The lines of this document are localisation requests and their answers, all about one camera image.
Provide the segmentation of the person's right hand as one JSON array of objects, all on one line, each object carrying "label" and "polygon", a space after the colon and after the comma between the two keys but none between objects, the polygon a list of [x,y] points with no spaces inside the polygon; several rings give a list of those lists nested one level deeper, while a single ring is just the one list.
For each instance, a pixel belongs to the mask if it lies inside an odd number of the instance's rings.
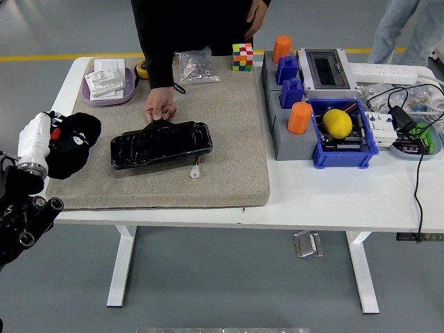
[{"label": "person's right hand", "polygon": [[144,104],[144,113],[148,123],[160,119],[170,120],[176,113],[177,107],[173,104],[173,87],[152,89]]}]

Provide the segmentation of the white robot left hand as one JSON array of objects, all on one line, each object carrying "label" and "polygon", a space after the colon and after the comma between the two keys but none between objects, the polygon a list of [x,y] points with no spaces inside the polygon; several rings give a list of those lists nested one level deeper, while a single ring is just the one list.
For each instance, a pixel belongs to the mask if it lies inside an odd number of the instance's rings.
[{"label": "white robot left hand", "polygon": [[81,168],[100,133],[101,122],[89,114],[41,112],[19,134],[17,167],[41,173],[65,165]]}]

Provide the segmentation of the person's left hand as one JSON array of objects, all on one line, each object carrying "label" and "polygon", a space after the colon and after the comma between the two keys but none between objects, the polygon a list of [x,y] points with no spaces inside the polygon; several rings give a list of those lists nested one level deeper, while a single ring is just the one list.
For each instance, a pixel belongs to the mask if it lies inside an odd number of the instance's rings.
[{"label": "person's left hand", "polygon": [[250,28],[244,35],[245,41],[251,40],[256,32],[262,27],[266,16],[267,5],[262,0],[252,0],[250,10],[248,11],[246,21],[250,24]]}]

